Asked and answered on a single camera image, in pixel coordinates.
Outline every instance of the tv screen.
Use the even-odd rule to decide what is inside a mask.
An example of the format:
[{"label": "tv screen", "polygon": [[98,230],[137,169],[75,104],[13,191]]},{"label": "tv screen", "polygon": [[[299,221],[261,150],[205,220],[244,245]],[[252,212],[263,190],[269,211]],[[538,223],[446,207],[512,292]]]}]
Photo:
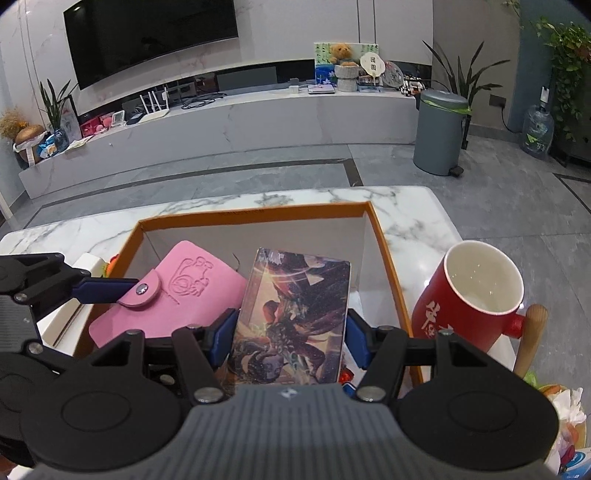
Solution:
[{"label": "tv screen", "polygon": [[232,0],[82,0],[64,20],[81,89],[160,55],[238,36]]}]

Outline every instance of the gray trash can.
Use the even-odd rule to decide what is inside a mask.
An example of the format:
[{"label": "gray trash can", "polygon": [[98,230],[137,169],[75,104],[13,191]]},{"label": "gray trash can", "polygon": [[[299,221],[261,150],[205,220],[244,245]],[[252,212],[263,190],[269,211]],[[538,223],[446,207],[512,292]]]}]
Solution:
[{"label": "gray trash can", "polygon": [[462,146],[468,100],[455,93],[423,90],[418,110],[414,164],[433,175],[449,175]]}]

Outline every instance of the plastic water bottle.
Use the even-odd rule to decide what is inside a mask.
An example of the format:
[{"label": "plastic water bottle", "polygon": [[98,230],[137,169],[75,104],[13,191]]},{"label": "plastic water bottle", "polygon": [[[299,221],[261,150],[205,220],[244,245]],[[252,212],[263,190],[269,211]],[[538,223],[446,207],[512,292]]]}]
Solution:
[{"label": "plastic water bottle", "polygon": [[521,149],[536,158],[545,158],[554,137],[554,119],[546,110],[549,90],[542,88],[541,102],[525,113],[521,133]]}]

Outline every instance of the stuffed toy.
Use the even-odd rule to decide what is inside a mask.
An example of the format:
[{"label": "stuffed toy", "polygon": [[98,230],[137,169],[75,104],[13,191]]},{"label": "stuffed toy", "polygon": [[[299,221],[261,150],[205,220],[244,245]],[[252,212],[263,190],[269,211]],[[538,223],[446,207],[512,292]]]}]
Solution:
[{"label": "stuffed toy", "polygon": [[351,61],[353,51],[348,43],[333,43],[330,46],[330,54],[332,56],[329,58],[329,62],[334,65],[342,65],[343,67],[354,67],[357,65],[354,61]]}]

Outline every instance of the wooden stick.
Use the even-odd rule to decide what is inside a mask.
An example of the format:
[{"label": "wooden stick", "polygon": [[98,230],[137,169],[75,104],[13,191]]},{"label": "wooden stick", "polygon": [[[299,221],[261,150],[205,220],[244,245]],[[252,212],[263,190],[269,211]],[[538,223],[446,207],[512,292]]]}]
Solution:
[{"label": "wooden stick", "polygon": [[513,373],[518,377],[523,378],[529,370],[540,340],[542,340],[542,334],[547,322],[548,310],[543,305],[530,305],[527,312],[525,312],[523,335],[521,336],[515,366],[513,367]]}]

